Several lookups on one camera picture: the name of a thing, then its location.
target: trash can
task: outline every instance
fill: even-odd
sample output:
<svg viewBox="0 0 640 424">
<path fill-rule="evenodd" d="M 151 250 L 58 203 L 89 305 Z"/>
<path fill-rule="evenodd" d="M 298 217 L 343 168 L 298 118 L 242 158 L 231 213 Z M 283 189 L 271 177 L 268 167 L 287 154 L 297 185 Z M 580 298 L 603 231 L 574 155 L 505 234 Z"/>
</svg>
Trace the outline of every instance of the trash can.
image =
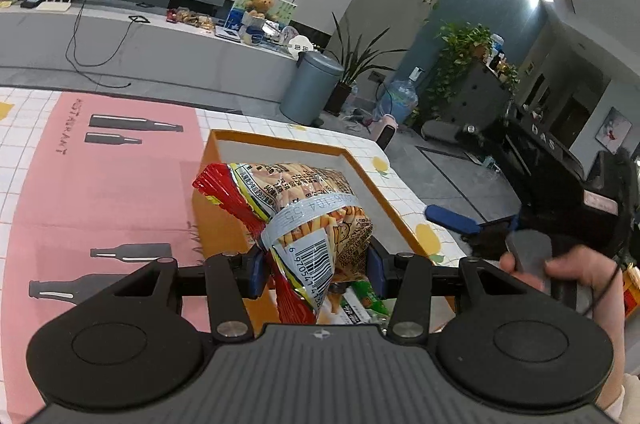
<svg viewBox="0 0 640 424">
<path fill-rule="evenodd" d="M 326 105 L 343 68 L 316 51 L 302 53 L 297 65 L 298 70 L 280 103 L 280 112 L 299 125 L 309 126 Z"/>
</svg>

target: human hand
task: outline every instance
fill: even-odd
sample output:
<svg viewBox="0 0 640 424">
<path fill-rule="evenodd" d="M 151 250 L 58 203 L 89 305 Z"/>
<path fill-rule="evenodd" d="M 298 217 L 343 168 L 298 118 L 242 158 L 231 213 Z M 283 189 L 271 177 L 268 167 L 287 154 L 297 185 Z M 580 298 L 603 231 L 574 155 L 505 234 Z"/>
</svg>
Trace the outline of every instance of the human hand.
<svg viewBox="0 0 640 424">
<path fill-rule="evenodd" d="M 542 279 L 532 274 L 519 273 L 515 267 L 515 257 L 511 253 L 505 253 L 500 257 L 500 268 L 503 271 L 535 289 L 543 289 Z M 576 280 L 581 285 L 591 287 L 594 299 L 599 299 L 593 308 L 593 320 L 607 333 L 614 351 L 613 369 L 597 401 L 598 406 L 603 409 L 609 407 L 620 396 L 625 368 L 625 307 L 620 271 L 609 285 L 616 269 L 618 264 L 613 260 L 585 245 L 577 245 L 562 257 L 549 260 L 545 264 L 547 276 Z"/>
</svg>

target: open box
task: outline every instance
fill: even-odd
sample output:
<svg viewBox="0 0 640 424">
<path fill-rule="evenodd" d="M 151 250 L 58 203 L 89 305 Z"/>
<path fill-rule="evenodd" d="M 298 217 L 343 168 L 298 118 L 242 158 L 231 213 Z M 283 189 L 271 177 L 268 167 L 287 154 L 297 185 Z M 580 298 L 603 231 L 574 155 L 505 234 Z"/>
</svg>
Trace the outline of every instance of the open box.
<svg viewBox="0 0 640 424">
<path fill-rule="evenodd" d="M 345 149 L 324 144 L 280 139 L 232 130 L 212 130 L 202 156 L 200 170 L 212 162 L 298 162 L 342 172 L 362 208 L 371 218 L 373 234 L 391 254 L 411 251 L 425 256 L 422 246 L 367 173 Z M 225 210 L 193 192 L 193 210 L 205 258 L 223 251 L 245 253 L 252 245 L 243 224 Z M 271 296 L 263 293 L 255 301 L 244 300 L 256 333 L 263 324 L 279 322 Z"/>
</svg>

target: red snack packaging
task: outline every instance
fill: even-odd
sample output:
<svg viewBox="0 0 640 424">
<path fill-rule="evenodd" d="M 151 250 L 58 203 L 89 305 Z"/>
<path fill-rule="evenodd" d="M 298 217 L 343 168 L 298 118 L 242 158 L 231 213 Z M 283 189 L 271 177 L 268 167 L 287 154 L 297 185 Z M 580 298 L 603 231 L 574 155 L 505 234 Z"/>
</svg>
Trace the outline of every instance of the red snack packaging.
<svg viewBox="0 0 640 424">
<path fill-rule="evenodd" d="M 364 277 L 371 219 L 341 173 L 295 163 L 214 163 L 193 186 L 261 242 L 281 322 L 315 323 L 332 281 Z"/>
</svg>

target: ribbed gray surface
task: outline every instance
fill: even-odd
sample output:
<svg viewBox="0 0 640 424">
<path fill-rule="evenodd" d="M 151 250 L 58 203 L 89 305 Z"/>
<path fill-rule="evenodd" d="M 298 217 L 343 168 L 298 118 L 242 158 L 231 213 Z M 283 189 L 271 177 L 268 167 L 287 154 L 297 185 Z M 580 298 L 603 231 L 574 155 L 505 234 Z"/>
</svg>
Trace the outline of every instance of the ribbed gray surface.
<svg viewBox="0 0 640 424">
<path fill-rule="evenodd" d="M 322 330 L 329 332 L 320 339 Z M 511 415 L 458 393 L 430 356 L 396 346 L 373 326 L 270 325 L 258 340 L 215 353 L 189 388 L 122 414 L 50 406 L 33 424 L 599 424 L 594 407 L 557 416 Z"/>
</svg>

